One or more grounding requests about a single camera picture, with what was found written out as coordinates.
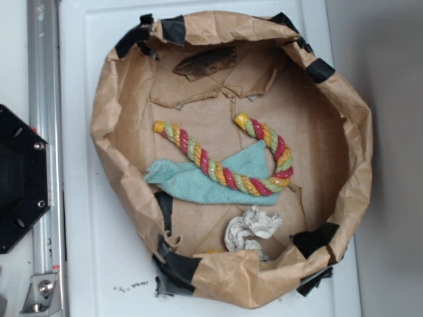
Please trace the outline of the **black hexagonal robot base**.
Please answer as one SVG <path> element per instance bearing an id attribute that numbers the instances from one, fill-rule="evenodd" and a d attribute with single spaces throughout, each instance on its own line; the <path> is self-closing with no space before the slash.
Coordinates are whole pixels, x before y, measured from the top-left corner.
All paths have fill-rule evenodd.
<path id="1" fill-rule="evenodd" d="M 1 105 L 1 253 L 9 253 L 50 208 L 48 143 Z"/>

